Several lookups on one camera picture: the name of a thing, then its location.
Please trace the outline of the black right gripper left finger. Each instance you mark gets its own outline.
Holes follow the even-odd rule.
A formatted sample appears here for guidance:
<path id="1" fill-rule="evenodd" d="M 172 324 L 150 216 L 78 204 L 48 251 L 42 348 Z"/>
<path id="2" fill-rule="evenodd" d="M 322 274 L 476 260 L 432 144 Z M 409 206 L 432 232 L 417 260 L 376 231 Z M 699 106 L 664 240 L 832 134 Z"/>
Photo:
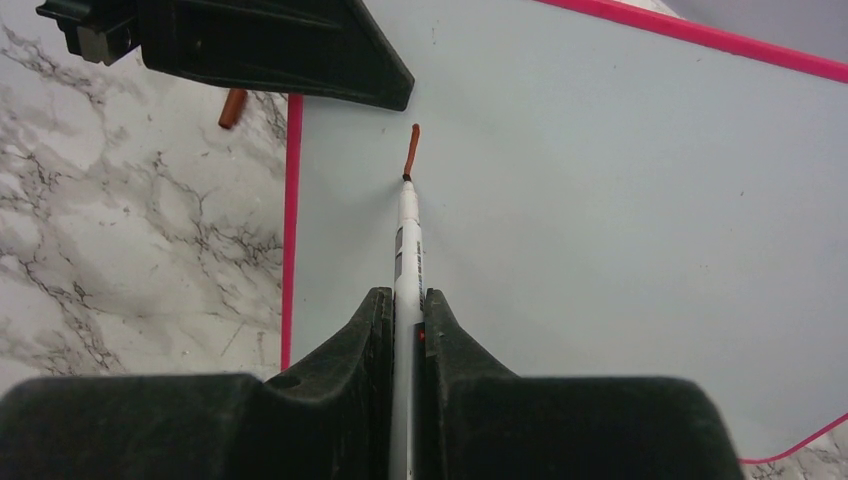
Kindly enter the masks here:
<path id="1" fill-rule="evenodd" d="M 42 377 L 1 401 L 5 479 L 384 479 L 391 291 L 331 338 L 253 375 Z"/>

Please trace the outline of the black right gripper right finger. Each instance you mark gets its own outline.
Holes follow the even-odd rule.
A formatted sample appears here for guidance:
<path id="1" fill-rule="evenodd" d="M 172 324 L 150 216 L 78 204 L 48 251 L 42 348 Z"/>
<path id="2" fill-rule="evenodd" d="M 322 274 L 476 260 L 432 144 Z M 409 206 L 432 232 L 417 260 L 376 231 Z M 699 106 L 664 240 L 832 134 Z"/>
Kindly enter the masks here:
<path id="1" fill-rule="evenodd" d="M 739 479 L 722 417 L 670 377 L 522 377 L 424 300 L 420 479 Z"/>

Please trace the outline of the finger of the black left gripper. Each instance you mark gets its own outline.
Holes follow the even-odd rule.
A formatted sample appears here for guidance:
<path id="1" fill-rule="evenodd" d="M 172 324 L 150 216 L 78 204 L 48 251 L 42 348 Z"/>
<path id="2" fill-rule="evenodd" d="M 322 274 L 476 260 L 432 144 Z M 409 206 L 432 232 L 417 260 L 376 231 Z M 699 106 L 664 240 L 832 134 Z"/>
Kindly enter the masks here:
<path id="1" fill-rule="evenodd" d="M 415 79 L 361 1 L 48 0 L 67 49 L 224 88 L 328 97 L 403 111 Z"/>

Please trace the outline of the white brown whiteboard marker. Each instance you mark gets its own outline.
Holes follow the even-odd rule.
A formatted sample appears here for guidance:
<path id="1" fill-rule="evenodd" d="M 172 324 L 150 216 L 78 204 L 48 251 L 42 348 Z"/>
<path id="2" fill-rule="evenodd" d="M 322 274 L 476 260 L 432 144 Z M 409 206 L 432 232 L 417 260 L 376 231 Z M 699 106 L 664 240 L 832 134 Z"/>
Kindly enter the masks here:
<path id="1" fill-rule="evenodd" d="M 402 176 L 395 238 L 394 361 L 390 479 L 415 477 L 415 402 L 418 390 L 418 343 L 423 323 L 423 279 L 419 201 L 411 175 Z"/>

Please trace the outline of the pink framed whiteboard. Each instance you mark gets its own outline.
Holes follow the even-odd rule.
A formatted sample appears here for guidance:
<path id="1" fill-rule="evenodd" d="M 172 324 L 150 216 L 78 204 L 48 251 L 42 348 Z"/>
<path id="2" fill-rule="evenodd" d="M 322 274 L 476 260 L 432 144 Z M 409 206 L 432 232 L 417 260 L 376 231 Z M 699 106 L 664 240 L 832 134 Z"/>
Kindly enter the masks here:
<path id="1" fill-rule="evenodd" d="M 847 86 L 539 1 L 371 1 L 402 113 L 309 97 L 291 357 L 394 276 L 413 125 L 423 278 L 525 375 L 663 375 L 745 459 L 847 411 Z"/>

